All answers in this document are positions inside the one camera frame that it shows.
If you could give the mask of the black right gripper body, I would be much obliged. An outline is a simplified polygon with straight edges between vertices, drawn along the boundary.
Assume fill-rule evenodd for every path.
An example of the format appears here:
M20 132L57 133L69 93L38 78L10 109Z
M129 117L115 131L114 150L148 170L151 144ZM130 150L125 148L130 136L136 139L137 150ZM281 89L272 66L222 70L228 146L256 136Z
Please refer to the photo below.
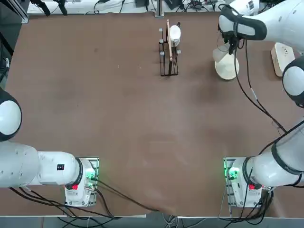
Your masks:
M223 32L222 38L224 40L224 44L229 43L230 45L238 45L238 36L233 31Z

